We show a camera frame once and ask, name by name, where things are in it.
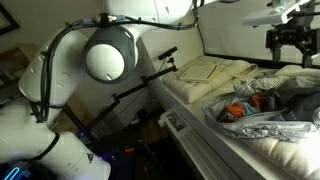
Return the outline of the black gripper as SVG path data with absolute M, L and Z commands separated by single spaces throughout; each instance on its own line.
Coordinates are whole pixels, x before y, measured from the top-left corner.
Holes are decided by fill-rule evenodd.
M 302 67 L 312 66 L 311 50 L 318 50 L 320 46 L 319 28 L 310 29 L 302 26 L 285 27 L 276 26 L 266 33 L 266 47 L 273 49 L 272 59 L 279 62 L 281 58 L 281 49 L 283 45 L 295 46 L 299 50 L 305 50 L 302 56 Z

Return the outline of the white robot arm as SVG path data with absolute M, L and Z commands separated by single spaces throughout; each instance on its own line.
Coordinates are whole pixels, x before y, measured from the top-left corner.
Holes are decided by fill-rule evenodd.
M 116 82 L 126 78 L 138 61 L 136 41 L 156 27 L 178 23 L 189 11 L 231 0 L 104 0 L 107 13 L 99 21 L 79 20 L 58 31 L 31 61 L 18 82 L 23 98 L 1 110 L 1 161 L 30 159 L 44 164 L 60 180 L 108 180 L 111 165 L 89 150 L 72 133 L 55 133 L 48 125 L 62 111 L 86 70 L 82 56 L 89 43 L 78 30 L 103 27 L 104 72 Z

